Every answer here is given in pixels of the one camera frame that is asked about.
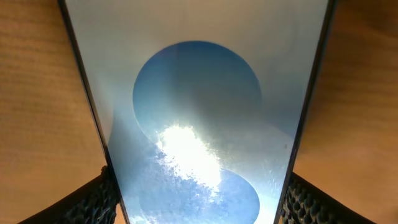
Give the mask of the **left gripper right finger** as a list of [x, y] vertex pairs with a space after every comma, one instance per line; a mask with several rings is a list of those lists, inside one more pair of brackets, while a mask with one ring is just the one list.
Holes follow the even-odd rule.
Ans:
[[374, 224], [295, 173], [280, 214], [283, 224]]

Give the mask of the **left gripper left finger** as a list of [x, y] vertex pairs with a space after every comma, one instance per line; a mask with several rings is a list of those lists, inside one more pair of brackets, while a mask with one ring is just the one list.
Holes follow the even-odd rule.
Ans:
[[113, 224], [120, 198], [108, 167], [57, 203], [20, 224]]

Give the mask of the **blue Galaxy smartphone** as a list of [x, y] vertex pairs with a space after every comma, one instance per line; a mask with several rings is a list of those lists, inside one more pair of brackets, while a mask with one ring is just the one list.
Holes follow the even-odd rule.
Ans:
[[59, 7], [127, 223], [278, 223], [335, 1]]

